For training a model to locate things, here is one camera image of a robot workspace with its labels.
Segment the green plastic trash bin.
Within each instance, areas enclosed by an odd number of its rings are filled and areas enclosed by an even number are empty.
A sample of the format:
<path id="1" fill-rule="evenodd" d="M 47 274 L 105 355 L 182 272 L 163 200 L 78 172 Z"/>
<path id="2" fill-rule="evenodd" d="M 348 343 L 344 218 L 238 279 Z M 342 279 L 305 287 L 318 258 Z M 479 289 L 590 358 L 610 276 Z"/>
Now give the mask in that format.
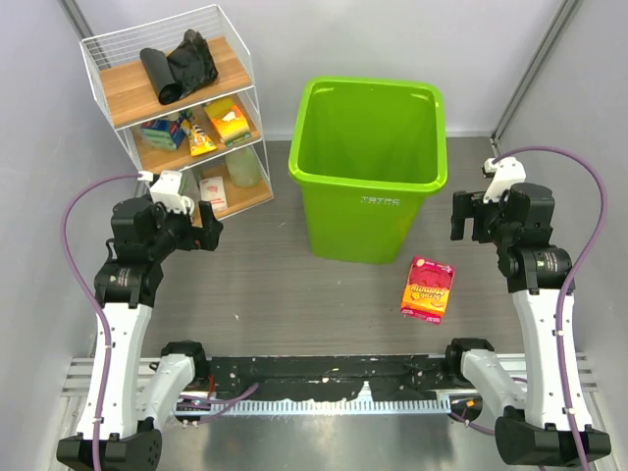
<path id="1" fill-rule="evenodd" d="M 425 82 L 314 78 L 288 170 L 314 255 L 392 263 L 426 199 L 447 181 L 444 98 Z"/>

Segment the black trash bag roll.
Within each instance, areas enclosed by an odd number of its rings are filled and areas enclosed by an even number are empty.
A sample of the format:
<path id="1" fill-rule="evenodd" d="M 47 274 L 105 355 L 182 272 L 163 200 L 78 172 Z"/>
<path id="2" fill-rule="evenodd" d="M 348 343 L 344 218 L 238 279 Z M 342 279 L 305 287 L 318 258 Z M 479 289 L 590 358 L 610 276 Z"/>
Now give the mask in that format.
<path id="1" fill-rule="evenodd" d="M 183 88 L 175 80 L 166 54 L 161 50 L 143 48 L 139 52 L 139 57 L 158 102 L 161 105 L 169 105 L 178 101 Z"/>

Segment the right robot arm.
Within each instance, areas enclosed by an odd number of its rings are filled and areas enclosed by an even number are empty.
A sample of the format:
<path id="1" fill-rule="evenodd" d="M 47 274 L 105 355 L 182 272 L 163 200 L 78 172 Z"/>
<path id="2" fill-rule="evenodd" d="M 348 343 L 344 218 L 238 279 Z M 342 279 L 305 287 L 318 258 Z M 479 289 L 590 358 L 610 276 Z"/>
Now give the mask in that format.
<path id="1" fill-rule="evenodd" d="M 443 364 L 454 387 L 471 384 L 496 417 L 494 437 L 509 465 L 571 467 L 611 453 L 582 396 L 571 318 L 575 289 L 569 254 L 550 242 L 554 199 L 549 188 L 516 183 L 496 198 L 482 192 L 452 196 L 451 234 L 492 243 L 524 340 L 526 384 L 501 366 L 484 339 L 455 339 Z"/>

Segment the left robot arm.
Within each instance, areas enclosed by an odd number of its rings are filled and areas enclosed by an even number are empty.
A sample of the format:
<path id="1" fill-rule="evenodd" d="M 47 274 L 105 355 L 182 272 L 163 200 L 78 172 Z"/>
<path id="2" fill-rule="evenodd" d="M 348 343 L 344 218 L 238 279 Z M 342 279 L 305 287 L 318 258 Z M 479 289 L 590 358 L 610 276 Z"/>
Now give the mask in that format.
<path id="1" fill-rule="evenodd" d="M 154 470 L 162 429 L 180 394 L 209 380 L 202 345 L 168 343 L 145 387 L 138 384 L 141 349 L 163 279 L 162 262 L 177 250 L 217 248 L 223 225 L 210 203 L 199 204 L 200 226 L 149 195 L 118 203 L 108 257 L 89 295 L 98 336 L 86 404 L 77 430 L 59 440 L 57 459 L 72 470 Z"/>

